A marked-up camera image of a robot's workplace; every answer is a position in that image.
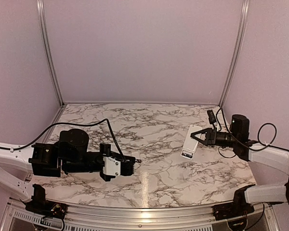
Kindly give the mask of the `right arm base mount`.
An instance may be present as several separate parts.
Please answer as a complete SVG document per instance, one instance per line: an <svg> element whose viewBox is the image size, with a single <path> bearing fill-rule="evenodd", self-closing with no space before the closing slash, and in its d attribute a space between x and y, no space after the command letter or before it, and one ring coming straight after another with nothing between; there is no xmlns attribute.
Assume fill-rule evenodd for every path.
<svg viewBox="0 0 289 231"><path fill-rule="evenodd" d="M238 205L234 202L214 205L212 209L216 220L245 216L255 211L253 205L251 204Z"/></svg>

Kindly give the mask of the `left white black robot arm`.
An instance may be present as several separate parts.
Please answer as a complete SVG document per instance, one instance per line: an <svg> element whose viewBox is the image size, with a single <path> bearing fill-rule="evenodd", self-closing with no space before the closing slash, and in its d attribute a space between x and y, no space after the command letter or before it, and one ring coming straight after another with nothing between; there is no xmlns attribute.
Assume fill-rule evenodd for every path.
<svg viewBox="0 0 289 231"><path fill-rule="evenodd" d="M45 199L45 189L20 180L5 167L42 177L60 177L61 173L98 172L104 181L134 174L135 163L141 160L111 150L110 144L101 143L99 151L89 152L89 135L81 129L62 131L54 144L35 143L28 147L0 147L0 187L22 202L32 201L41 214L51 210Z"/></svg>

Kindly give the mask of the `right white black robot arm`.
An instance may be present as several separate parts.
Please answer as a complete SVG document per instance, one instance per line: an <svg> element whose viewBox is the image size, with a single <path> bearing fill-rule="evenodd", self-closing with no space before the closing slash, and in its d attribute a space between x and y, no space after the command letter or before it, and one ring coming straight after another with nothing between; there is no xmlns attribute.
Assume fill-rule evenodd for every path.
<svg viewBox="0 0 289 231"><path fill-rule="evenodd" d="M241 160L277 169L288 176L282 183L248 185L235 191L229 212L240 215L248 205L255 203L287 203L289 205L289 150L249 139L250 121L244 115L232 115L226 132L216 128L195 131L190 137L205 146L232 148Z"/></svg>

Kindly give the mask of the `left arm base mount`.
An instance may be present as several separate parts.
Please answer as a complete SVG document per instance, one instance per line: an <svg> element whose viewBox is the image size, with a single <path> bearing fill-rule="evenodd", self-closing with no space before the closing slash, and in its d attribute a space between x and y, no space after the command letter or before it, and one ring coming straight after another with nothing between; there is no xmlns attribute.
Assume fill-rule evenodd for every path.
<svg viewBox="0 0 289 231"><path fill-rule="evenodd" d="M67 204L54 201L46 201L44 203L30 201L24 204L27 211L43 215L44 217L64 219L67 212Z"/></svg>

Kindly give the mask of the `white remote control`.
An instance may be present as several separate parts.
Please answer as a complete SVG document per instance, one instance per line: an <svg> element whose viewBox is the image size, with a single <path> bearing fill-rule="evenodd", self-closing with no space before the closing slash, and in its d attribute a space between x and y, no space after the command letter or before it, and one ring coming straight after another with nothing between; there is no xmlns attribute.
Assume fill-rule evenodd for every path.
<svg viewBox="0 0 289 231"><path fill-rule="evenodd" d="M190 125L184 140L181 157L192 160L197 150L198 141L191 137L193 132L198 132L203 128L197 125Z"/></svg>

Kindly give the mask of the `white battery compartment cover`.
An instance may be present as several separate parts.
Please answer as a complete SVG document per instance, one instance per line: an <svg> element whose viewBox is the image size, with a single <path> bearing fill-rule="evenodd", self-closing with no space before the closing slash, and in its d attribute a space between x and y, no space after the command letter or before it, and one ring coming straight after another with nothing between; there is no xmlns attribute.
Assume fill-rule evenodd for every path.
<svg viewBox="0 0 289 231"><path fill-rule="evenodd" d="M132 155L133 157L135 157L136 159L141 159L139 152L131 152L131 155Z"/></svg>

